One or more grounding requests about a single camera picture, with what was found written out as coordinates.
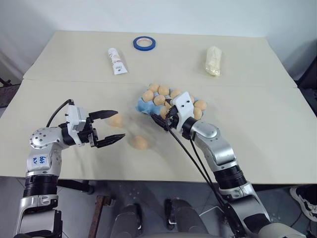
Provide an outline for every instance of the table surface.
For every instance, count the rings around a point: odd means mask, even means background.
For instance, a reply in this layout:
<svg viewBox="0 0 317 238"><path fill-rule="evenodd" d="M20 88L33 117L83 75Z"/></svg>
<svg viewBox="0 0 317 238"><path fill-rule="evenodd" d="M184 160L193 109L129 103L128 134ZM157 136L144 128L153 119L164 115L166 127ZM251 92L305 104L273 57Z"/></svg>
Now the table surface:
<svg viewBox="0 0 317 238"><path fill-rule="evenodd" d="M111 127L107 120L96 120L94 126L100 138L114 133L126 137L105 148L64 150L61 179L203 181L171 135L134 109L146 86L157 82L207 101L203 120L220 128L247 180L317 182L316 117L265 39L147 34L157 47L140 52L131 43L140 35L56 32L0 118L0 175L25 175L30 134L72 98L88 112L119 111L123 128ZM212 45L223 50L220 77L203 68ZM118 49L127 74L113 75L110 47ZM52 125L64 122L63 115ZM134 135L147 138L150 148L131 146Z"/></svg>

